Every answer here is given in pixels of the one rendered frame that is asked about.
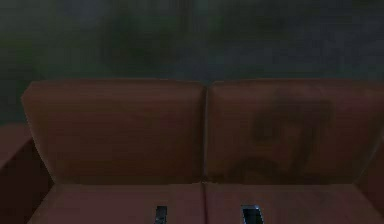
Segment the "brown leather sofa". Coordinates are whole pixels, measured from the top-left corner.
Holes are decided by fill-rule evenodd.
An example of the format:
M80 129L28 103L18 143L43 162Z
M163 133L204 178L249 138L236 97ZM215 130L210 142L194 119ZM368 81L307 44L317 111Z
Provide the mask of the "brown leather sofa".
M38 81L0 126L0 224L384 224L384 83Z

